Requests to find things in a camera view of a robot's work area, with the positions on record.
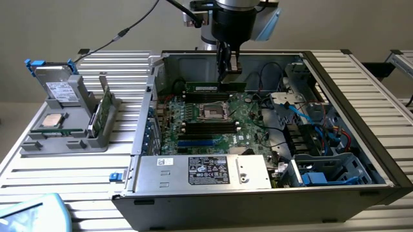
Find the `gray wall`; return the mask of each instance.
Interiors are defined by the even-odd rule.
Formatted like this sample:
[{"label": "gray wall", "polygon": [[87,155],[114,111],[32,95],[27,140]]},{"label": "gray wall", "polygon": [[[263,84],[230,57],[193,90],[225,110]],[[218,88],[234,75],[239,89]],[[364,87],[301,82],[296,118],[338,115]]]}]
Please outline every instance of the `gray wall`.
[{"label": "gray wall", "polygon": [[[2,0],[0,99],[40,102],[27,58],[66,61],[80,48],[96,48],[147,11],[154,0]],[[349,48],[360,60],[382,61],[389,49],[413,49],[412,0],[281,0],[281,22],[270,41],[243,49]],[[183,27],[182,14],[165,0],[111,50],[193,49],[199,31]],[[413,81],[386,81],[408,97]]]}]

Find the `warning label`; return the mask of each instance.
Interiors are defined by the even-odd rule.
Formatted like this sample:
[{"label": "warning label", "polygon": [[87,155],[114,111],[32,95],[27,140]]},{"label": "warning label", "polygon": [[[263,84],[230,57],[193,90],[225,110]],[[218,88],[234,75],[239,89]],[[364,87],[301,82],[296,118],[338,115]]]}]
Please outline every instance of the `warning label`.
[{"label": "warning label", "polygon": [[189,157],[189,183],[221,185],[230,183],[226,156]]},{"label": "warning label", "polygon": [[47,82],[46,84],[59,102],[78,101],[74,89],[67,82]]}]

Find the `gray case bottom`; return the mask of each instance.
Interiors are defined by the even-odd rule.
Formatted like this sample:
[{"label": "gray case bottom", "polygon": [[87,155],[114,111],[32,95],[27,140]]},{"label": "gray case bottom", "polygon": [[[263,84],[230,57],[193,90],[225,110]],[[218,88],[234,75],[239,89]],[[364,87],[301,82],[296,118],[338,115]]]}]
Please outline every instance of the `gray case bottom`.
[{"label": "gray case bottom", "polygon": [[22,143],[24,149],[20,150],[23,155],[47,155],[47,154],[67,154],[67,153],[90,153],[104,152],[108,149],[108,141],[112,132],[112,126],[116,120],[116,113],[122,103],[120,99],[112,100],[108,119],[104,130],[99,133],[96,138],[87,137],[55,137],[34,140],[28,139]]}]

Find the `capacitor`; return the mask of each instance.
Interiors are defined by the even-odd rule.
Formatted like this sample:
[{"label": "capacitor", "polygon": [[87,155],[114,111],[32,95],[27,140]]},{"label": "capacitor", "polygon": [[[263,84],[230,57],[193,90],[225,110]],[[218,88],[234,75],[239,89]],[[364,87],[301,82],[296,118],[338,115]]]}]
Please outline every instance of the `capacitor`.
[{"label": "capacitor", "polygon": [[253,99],[245,98],[245,103],[250,104],[253,102]]}]

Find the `green circuit board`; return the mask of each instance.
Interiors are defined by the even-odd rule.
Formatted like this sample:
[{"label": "green circuit board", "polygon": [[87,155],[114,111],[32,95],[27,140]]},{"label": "green circuit board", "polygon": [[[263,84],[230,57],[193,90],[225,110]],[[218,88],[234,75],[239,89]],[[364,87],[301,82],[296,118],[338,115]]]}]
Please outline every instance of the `green circuit board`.
[{"label": "green circuit board", "polygon": [[[169,110],[166,111],[166,118],[174,117],[174,121],[170,122],[167,127],[163,123],[162,134],[162,155],[198,155],[198,154],[231,154],[234,148],[251,148],[255,154],[271,155],[271,149],[262,146],[254,138],[257,133],[261,138],[265,134],[265,129],[259,128],[253,124],[249,112],[253,107],[251,103],[245,102],[245,98],[251,98],[246,93],[235,93],[230,96],[226,102],[214,103],[185,103],[181,97],[174,97],[169,102]],[[205,119],[201,116],[203,109],[209,107],[214,109],[215,107],[222,107],[226,112],[226,119]],[[181,128],[182,123],[186,121],[191,122],[239,122],[241,130],[237,134],[215,134],[213,135],[214,146],[190,146],[186,153],[178,152],[178,136],[183,135]]]}]

